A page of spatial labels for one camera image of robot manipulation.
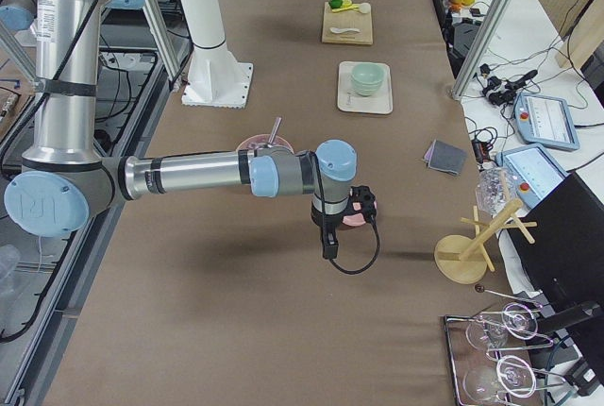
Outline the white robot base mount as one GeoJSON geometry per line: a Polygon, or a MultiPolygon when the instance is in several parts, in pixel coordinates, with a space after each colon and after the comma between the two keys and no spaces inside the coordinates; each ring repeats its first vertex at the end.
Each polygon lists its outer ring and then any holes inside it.
{"type": "Polygon", "coordinates": [[[242,109],[246,105],[253,65],[236,60],[227,38],[218,0],[180,0],[193,43],[182,103],[242,109]]]}

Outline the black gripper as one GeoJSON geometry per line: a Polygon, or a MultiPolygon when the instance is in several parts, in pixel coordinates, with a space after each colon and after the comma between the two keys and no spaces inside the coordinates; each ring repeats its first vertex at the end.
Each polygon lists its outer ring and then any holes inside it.
{"type": "Polygon", "coordinates": [[[346,206],[346,215],[349,215],[353,212],[352,206],[349,204],[350,201],[357,201],[361,203],[361,212],[368,221],[367,224],[374,225],[377,222],[377,200],[368,186],[361,185],[351,187],[350,196],[346,206]]]}

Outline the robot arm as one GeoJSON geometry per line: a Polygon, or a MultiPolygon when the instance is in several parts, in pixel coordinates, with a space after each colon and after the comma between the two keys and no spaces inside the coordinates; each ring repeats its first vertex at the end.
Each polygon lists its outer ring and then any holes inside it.
{"type": "Polygon", "coordinates": [[[328,246],[347,216],[376,218],[369,189],[354,186],[355,149],[341,140],[313,151],[294,153],[274,143],[231,152],[209,152],[140,159],[123,156],[122,133],[101,126],[125,126],[138,104],[125,69],[116,93],[125,106],[97,111],[97,78],[102,13],[135,8],[157,26],[162,14],[154,0],[35,0],[37,17],[35,101],[25,125],[32,145],[22,170],[8,180],[4,206],[23,230],[57,237],[82,228],[110,207],[143,195],[163,195],[210,187],[246,184],[253,195],[310,195],[311,217],[328,246]]]}

